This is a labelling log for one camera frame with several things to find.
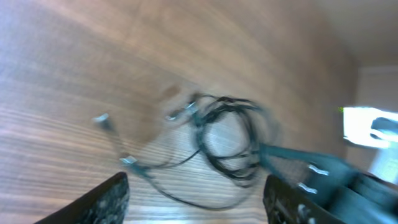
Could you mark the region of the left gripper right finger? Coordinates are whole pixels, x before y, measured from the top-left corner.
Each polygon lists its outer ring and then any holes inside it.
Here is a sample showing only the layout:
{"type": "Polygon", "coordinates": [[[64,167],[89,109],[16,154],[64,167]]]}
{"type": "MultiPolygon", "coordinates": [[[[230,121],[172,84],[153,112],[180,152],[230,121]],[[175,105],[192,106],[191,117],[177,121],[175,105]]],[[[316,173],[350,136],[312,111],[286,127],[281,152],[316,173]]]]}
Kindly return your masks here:
{"type": "Polygon", "coordinates": [[[344,224],[275,175],[267,177],[263,204],[268,224],[344,224]]]}

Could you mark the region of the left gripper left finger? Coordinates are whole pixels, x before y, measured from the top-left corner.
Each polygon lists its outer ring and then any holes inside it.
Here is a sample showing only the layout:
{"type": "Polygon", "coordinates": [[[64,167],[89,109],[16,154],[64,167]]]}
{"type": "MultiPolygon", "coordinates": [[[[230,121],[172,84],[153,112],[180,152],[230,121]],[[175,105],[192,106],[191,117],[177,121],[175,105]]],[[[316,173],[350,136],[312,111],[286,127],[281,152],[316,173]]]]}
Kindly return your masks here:
{"type": "Polygon", "coordinates": [[[129,206],[129,183],[118,172],[66,207],[36,224],[122,224],[129,206]]]}

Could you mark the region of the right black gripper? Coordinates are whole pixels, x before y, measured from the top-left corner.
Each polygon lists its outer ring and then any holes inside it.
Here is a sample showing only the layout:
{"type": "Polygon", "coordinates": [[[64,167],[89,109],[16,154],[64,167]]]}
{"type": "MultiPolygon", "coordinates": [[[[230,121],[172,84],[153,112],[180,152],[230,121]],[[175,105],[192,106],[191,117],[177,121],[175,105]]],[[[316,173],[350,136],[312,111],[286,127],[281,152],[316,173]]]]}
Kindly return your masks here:
{"type": "Polygon", "coordinates": [[[331,155],[260,144],[259,164],[272,174],[280,169],[271,158],[309,163],[307,196],[344,223],[397,223],[397,186],[331,155]]]}

